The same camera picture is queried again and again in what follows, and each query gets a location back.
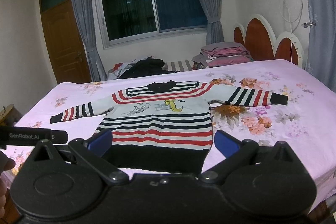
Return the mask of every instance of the blue gripper pad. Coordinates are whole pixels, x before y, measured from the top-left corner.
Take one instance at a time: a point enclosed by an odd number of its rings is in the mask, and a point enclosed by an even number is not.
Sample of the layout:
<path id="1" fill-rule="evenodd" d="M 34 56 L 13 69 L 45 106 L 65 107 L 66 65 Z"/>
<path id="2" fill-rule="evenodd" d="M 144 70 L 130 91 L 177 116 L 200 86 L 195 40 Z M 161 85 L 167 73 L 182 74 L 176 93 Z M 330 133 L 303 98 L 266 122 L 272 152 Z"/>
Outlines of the blue gripper pad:
<path id="1" fill-rule="evenodd" d="M 225 158 L 228 158 L 239 150 L 241 141 L 222 130 L 218 130 L 214 136 L 214 144 L 218 151 L 221 152 Z"/>
<path id="2" fill-rule="evenodd" d="M 103 130 L 86 140 L 86 147 L 98 157 L 101 157 L 111 148 L 112 132 L 110 129 Z"/>

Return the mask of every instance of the pink floral bed sheet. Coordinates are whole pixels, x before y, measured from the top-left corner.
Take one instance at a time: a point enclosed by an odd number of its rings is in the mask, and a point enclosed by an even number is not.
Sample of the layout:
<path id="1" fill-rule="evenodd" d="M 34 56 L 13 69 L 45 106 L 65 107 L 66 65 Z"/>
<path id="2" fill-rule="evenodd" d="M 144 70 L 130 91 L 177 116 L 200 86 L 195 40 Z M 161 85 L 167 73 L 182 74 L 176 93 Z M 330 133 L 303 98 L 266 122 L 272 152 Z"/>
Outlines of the pink floral bed sheet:
<path id="1" fill-rule="evenodd" d="M 287 141 L 313 177 L 318 194 L 314 206 L 336 192 L 336 94 L 306 71 L 285 60 L 259 61 L 225 67 L 89 84 L 62 83 L 51 90 L 17 124 L 66 130 L 69 139 L 89 138 L 102 116 L 50 124 L 63 109 L 96 100 L 123 88 L 153 82 L 202 81 L 274 91 L 288 95 L 288 106 L 238 107 L 212 105 L 214 132 L 222 129 L 239 140 L 252 139 L 271 146 Z M 28 157 L 31 147 L 9 146 L 5 153 L 16 161 L 12 172 L 4 172 L 8 186 Z M 213 146 L 203 171 L 224 159 Z M 149 171 L 125 169 L 133 173 Z"/>

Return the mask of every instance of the headboard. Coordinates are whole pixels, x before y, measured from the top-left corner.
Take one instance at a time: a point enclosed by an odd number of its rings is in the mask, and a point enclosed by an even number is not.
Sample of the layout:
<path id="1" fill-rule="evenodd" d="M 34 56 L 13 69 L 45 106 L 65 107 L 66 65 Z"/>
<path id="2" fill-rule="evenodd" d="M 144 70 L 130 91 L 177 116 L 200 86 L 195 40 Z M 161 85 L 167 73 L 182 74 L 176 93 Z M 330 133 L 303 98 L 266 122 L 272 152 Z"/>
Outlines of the headboard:
<path id="1" fill-rule="evenodd" d="M 303 50 L 299 39 L 290 32 L 283 32 L 276 39 L 271 25 L 262 15 L 251 16 L 246 31 L 237 24 L 234 39 L 250 51 L 255 61 L 285 59 L 302 67 Z"/>

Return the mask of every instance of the curtain tieback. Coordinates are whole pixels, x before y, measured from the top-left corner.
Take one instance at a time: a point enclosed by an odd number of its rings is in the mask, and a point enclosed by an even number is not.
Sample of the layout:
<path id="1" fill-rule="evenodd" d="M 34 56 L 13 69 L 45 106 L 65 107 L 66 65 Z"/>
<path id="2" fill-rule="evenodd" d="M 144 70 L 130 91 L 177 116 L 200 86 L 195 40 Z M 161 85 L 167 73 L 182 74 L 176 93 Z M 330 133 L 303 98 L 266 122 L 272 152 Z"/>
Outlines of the curtain tieback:
<path id="1" fill-rule="evenodd" d="M 86 52 L 89 53 L 89 52 L 94 52 L 96 50 L 96 48 L 90 48 L 88 49 Z"/>
<path id="2" fill-rule="evenodd" d="M 218 21 L 220 21 L 220 20 L 221 20 L 220 17 L 209 17 L 209 18 L 208 18 L 208 24 L 209 24 L 209 23 L 215 23 L 215 22 L 218 22 Z"/>

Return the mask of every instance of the sweater cuff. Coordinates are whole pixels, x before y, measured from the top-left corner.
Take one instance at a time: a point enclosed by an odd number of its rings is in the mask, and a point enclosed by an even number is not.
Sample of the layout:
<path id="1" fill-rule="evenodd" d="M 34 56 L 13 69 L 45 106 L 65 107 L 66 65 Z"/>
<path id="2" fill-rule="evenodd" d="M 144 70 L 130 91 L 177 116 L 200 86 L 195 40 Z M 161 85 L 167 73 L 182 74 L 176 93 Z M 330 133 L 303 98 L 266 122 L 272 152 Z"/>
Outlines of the sweater cuff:
<path id="1" fill-rule="evenodd" d="M 62 117 L 63 117 L 63 113 L 60 113 L 60 114 L 55 115 L 55 116 L 52 116 L 52 117 L 50 118 L 50 123 L 60 122 L 61 119 L 62 119 Z"/>
<path id="2" fill-rule="evenodd" d="M 286 106 L 288 104 L 288 96 L 273 92 L 271 95 L 270 101 L 272 105 L 285 105 Z"/>

